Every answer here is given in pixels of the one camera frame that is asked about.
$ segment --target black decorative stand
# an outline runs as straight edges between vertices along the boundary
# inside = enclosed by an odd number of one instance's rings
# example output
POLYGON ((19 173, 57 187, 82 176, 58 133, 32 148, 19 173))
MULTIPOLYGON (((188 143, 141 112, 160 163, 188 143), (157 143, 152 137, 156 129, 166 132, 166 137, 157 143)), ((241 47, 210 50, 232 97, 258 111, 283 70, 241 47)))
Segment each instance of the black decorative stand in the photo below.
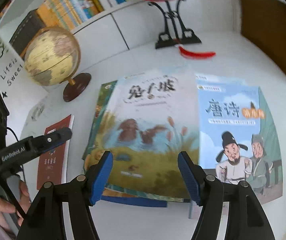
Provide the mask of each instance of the black decorative stand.
POLYGON ((165 12, 161 6, 159 6, 157 3, 155 2, 149 2, 148 5, 149 6, 156 6, 163 14, 164 17, 164 32, 161 32, 158 35, 158 41, 157 43, 155 43, 155 49, 160 49, 160 48, 165 48, 165 47, 171 47, 174 46, 178 43, 180 44, 192 44, 192 43, 202 43, 201 40, 199 39, 199 37, 197 37, 194 33, 194 31, 192 29, 187 29, 180 17, 179 14, 179 6, 181 1, 185 1, 185 0, 178 0, 176 3, 176 11, 172 11, 171 9, 171 5, 169 4, 168 1, 165 1, 168 12, 165 12), (182 38, 179 38, 178 35, 178 31, 177 31, 177 27, 176 27, 176 23, 175 23, 175 18, 178 19, 181 29, 182 29, 182 38), (174 32, 175 32, 175 39, 173 39, 169 33, 169 29, 168 29, 168 23, 167 20, 171 19, 173 28, 174 28, 174 32))

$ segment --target desk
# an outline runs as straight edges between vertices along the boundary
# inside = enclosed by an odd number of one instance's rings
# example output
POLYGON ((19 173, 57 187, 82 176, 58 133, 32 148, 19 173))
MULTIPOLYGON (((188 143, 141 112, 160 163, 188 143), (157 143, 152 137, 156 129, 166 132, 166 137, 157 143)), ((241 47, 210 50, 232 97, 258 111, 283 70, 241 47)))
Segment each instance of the desk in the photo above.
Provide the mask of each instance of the desk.
MULTIPOLYGON (((262 51, 234 32, 197 33, 203 44, 188 45, 194 51, 213 50, 217 56, 209 60, 188 60, 177 48, 154 49, 148 43, 117 54, 87 69, 92 81, 75 100, 65 103, 65 84, 53 90, 43 101, 44 111, 31 120, 33 109, 25 123, 21 137, 44 134, 47 126, 69 114, 75 116, 70 141, 67 181, 82 173, 82 154, 86 148, 100 85, 120 77, 140 73, 156 67, 189 65, 200 73, 245 79, 247 85, 260 86, 278 132, 283 164, 283 196, 263 205, 276 239, 286 232, 286 76, 262 51)), ((24 165, 31 198, 37 193, 36 175, 38 159, 24 165)), ((146 208, 99 201, 91 208, 94 223, 102 240, 121 239, 190 239, 197 221, 188 219, 188 204, 169 203, 168 208, 146 208)), ((227 218, 222 217, 226 225, 227 218)), ((68 239, 72 238, 67 229, 68 239)), ((224 239, 225 226, 221 226, 217 239, 224 239)))

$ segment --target globe base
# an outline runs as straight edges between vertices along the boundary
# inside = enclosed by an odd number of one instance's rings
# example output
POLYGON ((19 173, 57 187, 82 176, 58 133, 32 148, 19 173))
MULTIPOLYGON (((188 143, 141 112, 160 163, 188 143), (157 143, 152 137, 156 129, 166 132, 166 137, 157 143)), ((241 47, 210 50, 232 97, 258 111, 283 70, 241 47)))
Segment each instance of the globe base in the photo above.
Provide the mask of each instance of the globe base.
POLYGON ((74 85, 70 83, 64 88, 63 99, 65 102, 70 102, 77 98, 87 87, 92 76, 90 73, 80 73, 73 78, 74 85))

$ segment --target screw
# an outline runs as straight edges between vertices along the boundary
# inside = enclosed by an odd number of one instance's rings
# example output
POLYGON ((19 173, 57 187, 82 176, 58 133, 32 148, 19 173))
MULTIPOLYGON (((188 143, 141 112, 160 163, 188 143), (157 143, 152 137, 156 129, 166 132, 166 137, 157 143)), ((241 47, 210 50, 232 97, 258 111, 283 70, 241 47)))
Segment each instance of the screw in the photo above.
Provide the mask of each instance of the screw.
POLYGON ((51 182, 45 182, 44 183, 44 185, 43 185, 43 187, 45 187, 45 188, 49 188, 49 187, 51 187, 52 186, 52 183, 51 182))
POLYGON ((214 181, 214 180, 215 180, 215 177, 214 177, 213 175, 207 175, 207 176, 206 176, 206 179, 207 179, 208 181, 214 181))
POLYGON ((77 176, 77 181, 84 181, 85 180, 85 176, 84 175, 79 175, 79 176, 77 176))
POLYGON ((248 183, 245 180, 241 180, 240 184, 242 187, 248 187, 248 183))

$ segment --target blue gripper pad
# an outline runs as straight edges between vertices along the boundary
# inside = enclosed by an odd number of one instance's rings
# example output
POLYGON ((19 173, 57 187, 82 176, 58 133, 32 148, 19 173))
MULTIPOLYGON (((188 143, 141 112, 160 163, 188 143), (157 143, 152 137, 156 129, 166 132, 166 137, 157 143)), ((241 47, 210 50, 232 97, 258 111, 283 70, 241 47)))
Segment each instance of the blue gripper pad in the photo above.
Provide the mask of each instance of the blue gripper pad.
POLYGON ((107 179, 110 176, 112 167, 113 167, 113 155, 111 152, 108 152, 108 155, 105 159, 101 158, 98 166, 99 171, 95 171, 97 174, 95 180, 92 183, 92 195, 90 197, 90 202, 94 205, 98 200, 101 199, 104 187, 107 183, 107 179))
POLYGON ((190 198, 195 201, 197 204, 200 203, 200 190, 199 190, 199 184, 197 180, 195 179, 193 172, 191 171, 187 161, 185 160, 182 153, 178 154, 177 157, 177 165, 178 168, 182 174, 184 183, 187 187, 187 190, 190 194, 190 198))

